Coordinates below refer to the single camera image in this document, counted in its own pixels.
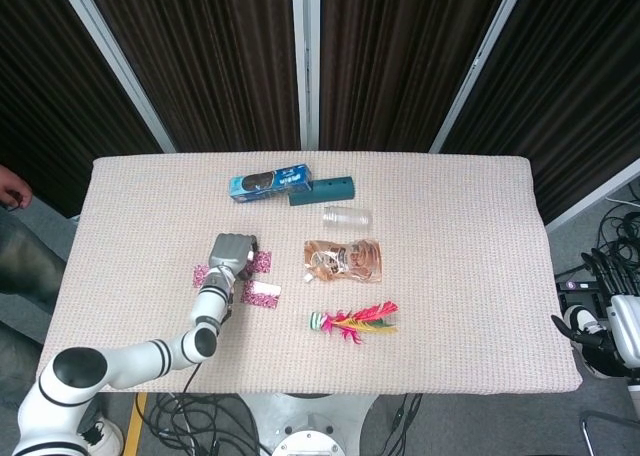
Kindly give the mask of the bystander bare hand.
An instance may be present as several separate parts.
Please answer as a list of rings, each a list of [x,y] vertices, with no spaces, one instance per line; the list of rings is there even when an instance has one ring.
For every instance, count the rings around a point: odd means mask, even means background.
[[[0,165],[0,204],[9,209],[26,209],[32,198],[33,192],[28,183]]]

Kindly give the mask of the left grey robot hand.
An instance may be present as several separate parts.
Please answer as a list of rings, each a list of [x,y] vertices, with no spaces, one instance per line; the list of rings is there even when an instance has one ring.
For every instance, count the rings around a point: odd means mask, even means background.
[[[258,250],[254,235],[221,233],[209,256],[209,267],[225,266],[236,279],[246,281],[251,277],[250,264]]]

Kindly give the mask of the blue cookie box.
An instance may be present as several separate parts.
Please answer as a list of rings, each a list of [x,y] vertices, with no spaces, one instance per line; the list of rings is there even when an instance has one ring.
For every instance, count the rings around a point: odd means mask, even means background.
[[[236,176],[230,179],[228,194],[236,202],[267,199],[279,194],[308,192],[312,189],[312,173],[306,164],[272,171]]]

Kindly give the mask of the colourful feather shuttlecock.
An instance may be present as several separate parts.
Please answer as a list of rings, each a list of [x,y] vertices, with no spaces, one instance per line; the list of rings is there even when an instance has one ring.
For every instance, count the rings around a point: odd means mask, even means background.
[[[392,301],[373,305],[357,311],[312,312],[309,327],[312,331],[332,334],[354,344],[361,344],[366,334],[392,334],[396,327],[391,318],[397,313],[398,305]]]

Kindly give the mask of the teal block with holes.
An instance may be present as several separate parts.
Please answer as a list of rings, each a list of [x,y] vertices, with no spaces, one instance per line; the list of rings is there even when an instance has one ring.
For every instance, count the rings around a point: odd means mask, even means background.
[[[352,200],[354,197],[355,186],[353,179],[350,176],[343,176],[313,181],[309,191],[290,193],[289,204],[291,206],[302,206]]]

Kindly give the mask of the dark brown curtain panel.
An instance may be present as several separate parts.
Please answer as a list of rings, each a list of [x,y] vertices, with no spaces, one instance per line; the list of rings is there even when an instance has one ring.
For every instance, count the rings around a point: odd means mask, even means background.
[[[96,159],[159,150],[68,0],[0,0],[0,164],[71,217]]]
[[[640,159],[640,0],[518,0],[443,151],[528,159],[545,222]]]
[[[319,147],[426,152],[502,0],[321,0]]]
[[[292,0],[94,0],[179,152],[298,150]]]

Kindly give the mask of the clear plastic cup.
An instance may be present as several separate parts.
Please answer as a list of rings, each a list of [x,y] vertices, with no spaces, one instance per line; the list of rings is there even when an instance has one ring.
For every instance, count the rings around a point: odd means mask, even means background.
[[[327,228],[369,230],[373,216],[369,210],[341,206],[327,206],[322,213],[323,225]]]

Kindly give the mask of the beige woven tablecloth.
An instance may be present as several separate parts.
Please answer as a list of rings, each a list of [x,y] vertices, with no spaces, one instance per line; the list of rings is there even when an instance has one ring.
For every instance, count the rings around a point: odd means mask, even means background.
[[[306,164],[350,176],[369,230],[327,228],[318,205],[237,203],[234,176]],[[582,382],[558,312],[547,233],[521,157],[366,152],[246,152],[98,159],[43,358],[72,346],[119,348],[185,332],[193,268],[217,235],[254,235],[276,309],[235,302],[197,376],[146,384],[208,393],[563,393]],[[372,239],[382,280],[306,282],[304,245]],[[392,301],[392,334],[361,344],[312,331],[312,312]]]

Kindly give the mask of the black power strip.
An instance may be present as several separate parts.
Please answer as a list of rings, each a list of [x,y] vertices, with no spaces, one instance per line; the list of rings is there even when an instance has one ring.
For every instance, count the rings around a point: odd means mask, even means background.
[[[594,280],[587,281],[587,280],[568,279],[563,281],[557,281],[556,290],[559,293],[597,291],[598,284]]]

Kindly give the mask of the white and black device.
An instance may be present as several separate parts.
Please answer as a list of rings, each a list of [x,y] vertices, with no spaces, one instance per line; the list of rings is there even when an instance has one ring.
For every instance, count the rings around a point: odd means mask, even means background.
[[[604,330],[595,315],[582,305],[568,307],[563,318],[567,326],[579,334],[594,335]]]

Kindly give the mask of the white partition post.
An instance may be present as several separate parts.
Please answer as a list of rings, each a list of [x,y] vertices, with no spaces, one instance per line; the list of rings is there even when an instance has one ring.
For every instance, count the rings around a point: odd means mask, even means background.
[[[603,201],[610,194],[618,191],[631,181],[640,177],[640,157],[636,158],[630,165],[616,173],[613,177],[591,191],[577,203],[569,207],[566,211],[553,219],[545,226],[548,234],[559,229],[565,223],[571,221],[579,214],[589,209],[591,206]]]
[[[518,1],[501,0],[446,117],[428,150],[430,154],[439,154],[442,151]]]
[[[164,153],[176,147],[133,67],[94,0],[67,0],[95,43],[120,86]]]
[[[292,0],[300,146],[319,149],[321,0]]]

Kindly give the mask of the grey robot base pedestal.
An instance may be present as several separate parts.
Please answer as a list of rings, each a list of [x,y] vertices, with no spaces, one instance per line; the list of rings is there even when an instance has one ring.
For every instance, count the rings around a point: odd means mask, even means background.
[[[271,456],[360,456],[362,428],[377,396],[248,393],[241,398]]]

